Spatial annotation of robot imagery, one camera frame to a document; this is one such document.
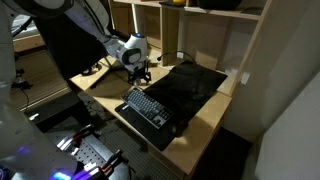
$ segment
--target wooden shelf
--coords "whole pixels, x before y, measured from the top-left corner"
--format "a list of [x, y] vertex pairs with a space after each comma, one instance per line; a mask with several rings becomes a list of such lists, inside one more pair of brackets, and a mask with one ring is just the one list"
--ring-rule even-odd
[[114, 0], [114, 1], [121, 2], [121, 3], [142, 5], [142, 6], [151, 6], [151, 7], [159, 7], [159, 8], [164, 7], [169, 9], [185, 10], [188, 12], [212, 14], [217, 16], [227, 16], [227, 17], [242, 18], [242, 19], [249, 19], [249, 20], [256, 20], [256, 21], [260, 20], [260, 15], [243, 13], [242, 10], [222, 11], [222, 10], [201, 9], [199, 7], [179, 8], [179, 7], [165, 6], [165, 5], [159, 4], [159, 2], [162, 2], [162, 1], [139, 1], [139, 0]]
[[218, 16], [235, 17], [235, 18], [250, 19], [250, 20], [256, 20], [256, 21], [260, 20], [259, 15], [242, 13], [241, 10], [220, 11], [220, 10], [201, 9], [199, 7], [184, 7], [184, 10], [189, 12], [205, 13], [205, 14], [212, 14], [212, 15], [218, 15]]
[[15, 52], [21, 52], [44, 45], [45, 43], [39, 34], [13, 40]]
[[114, 0], [114, 2], [137, 4], [137, 5], [150, 6], [150, 7], [161, 7], [161, 4], [159, 4], [159, 2], [162, 2], [162, 1]]

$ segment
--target shelf unit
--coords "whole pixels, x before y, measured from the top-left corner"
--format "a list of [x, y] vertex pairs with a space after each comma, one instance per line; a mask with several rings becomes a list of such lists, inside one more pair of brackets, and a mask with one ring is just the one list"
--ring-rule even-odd
[[[261, 39], [264, 20], [276, 4], [273, 1], [243, 0], [239, 9], [234, 11], [201, 9], [196, 7], [195, 0], [187, 0], [185, 7], [163, 6], [159, 4], [160, 1], [153, 0], [112, 2], [127, 4], [131, 8], [135, 32], [147, 37], [151, 61], [167, 52], [185, 51], [200, 65], [227, 74], [228, 78], [219, 87], [220, 93], [217, 94], [232, 98], [238, 85], [245, 79], [243, 75]], [[184, 58], [188, 59], [179, 53], [164, 56], [160, 66], [170, 69]], [[173, 167], [170, 169], [179, 169], [181, 165], [175, 160], [164, 164]], [[182, 178], [191, 177], [194, 169], [180, 168], [183, 171]]]
[[[112, 4], [131, 5], [135, 32], [146, 35], [151, 62], [157, 63], [156, 57], [177, 49], [189, 52], [203, 66], [228, 75], [227, 80], [218, 90], [232, 97], [254, 53], [254, 47], [259, 41], [260, 29], [272, 0], [265, 0], [264, 7], [260, 7], [260, 11], [259, 8], [243, 7], [234, 11], [206, 10], [194, 6], [196, 3], [192, 0], [187, 0], [185, 7], [161, 5], [159, 4], [161, 1], [153, 0], [113, 0], [112, 2]], [[236, 63], [237, 67], [231, 67], [234, 64], [228, 65], [230, 62], [224, 62], [224, 49], [232, 46], [233, 42], [229, 41], [232, 34], [230, 31], [234, 22], [239, 20], [254, 24], [255, 27], [245, 45], [246, 48], [240, 55], [241, 61]], [[207, 28], [207, 33], [203, 31], [203, 27]], [[210, 29], [213, 29], [214, 34], [209, 33]], [[194, 39], [195, 34], [203, 38]], [[209, 42], [208, 39], [212, 39], [216, 44]], [[175, 55], [168, 55], [162, 59], [161, 65], [164, 67], [180, 62]]]

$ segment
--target black mouse pad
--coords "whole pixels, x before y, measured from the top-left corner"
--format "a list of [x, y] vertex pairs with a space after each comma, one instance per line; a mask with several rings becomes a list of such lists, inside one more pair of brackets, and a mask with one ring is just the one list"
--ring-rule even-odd
[[162, 151], [176, 135], [172, 134], [172, 127], [184, 124], [176, 128], [179, 131], [178, 134], [181, 134], [186, 124], [214, 95], [226, 78], [225, 74], [184, 62], [175, 66], [168, 75], [145, 89], [144, 92], [147, 95], [175, 114], [159, 130], [130, 107], [123, 108], [126, 104], [117, 107], [116, 111]]
[[116, 111], [160, 151], [175, 138], [170, 129], [173, 121], [167, 122], [158, 130], [126, 103], [118, 106]]

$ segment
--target black keyboard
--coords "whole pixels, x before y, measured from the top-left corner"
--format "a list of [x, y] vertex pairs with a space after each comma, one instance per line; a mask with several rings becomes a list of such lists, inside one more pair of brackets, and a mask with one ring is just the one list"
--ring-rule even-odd
[[127, 92], [121, 99], [157, 129], [173, 116], [172, 111], [136, 88]]

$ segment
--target shelf compartment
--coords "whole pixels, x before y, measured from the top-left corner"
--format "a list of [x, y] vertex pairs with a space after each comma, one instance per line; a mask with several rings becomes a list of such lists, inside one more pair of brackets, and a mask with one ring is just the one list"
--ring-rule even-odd
[[249, 19], [249, 20], [260, 20], [260, 15], [257, 14], [249, 14], [244, 13], [245, 9], [241, 10], [234, 10], [234, 11], [223, 11], [223, 10], [208, 10], [208, 9], [201, 9], [199, 7], [173, 7], [173, 6], [165, 6], [159, 4], [162, 1], [139, 1], [139, 0], [114, 0], [115, 2], [121, 3], [128, 3], [128, 4], [136, 4], [142, 6], [151, 6], [151, 7], [159, 7], [159, 8], [168, 8], [168, 9], [177, 9], [177, 10], [184, 10], [188, 12], [196, 12], [196, 13], [203, 13], [203, 14], [211, 14], [217, 16], [227, 16], [233, 18], [242, 18], [242, 19]]

